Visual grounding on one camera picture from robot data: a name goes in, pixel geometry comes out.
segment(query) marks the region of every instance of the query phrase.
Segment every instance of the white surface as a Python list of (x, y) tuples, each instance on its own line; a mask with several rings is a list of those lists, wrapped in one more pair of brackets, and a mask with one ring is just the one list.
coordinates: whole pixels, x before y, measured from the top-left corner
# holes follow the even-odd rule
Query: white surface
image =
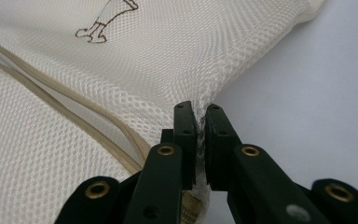
[[(328, 0), (214, 102), (295, 182), (358, 189), (358, 1)], [(213, 192), (205, 223), (233, 223), (226, 204)]]

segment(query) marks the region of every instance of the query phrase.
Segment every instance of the cartoon figure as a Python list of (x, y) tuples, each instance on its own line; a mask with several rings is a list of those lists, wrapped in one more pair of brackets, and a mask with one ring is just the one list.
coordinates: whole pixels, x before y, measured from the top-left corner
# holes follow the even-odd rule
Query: cartoon figure
[(90, 28), (78, 30), (76, 36), (88, 38), (89, 43), (104, 43), (107, 39), (103, 29), (119, 15), (136, 9), (138, 5), (133, 0), (109, 0), (96, 22)]

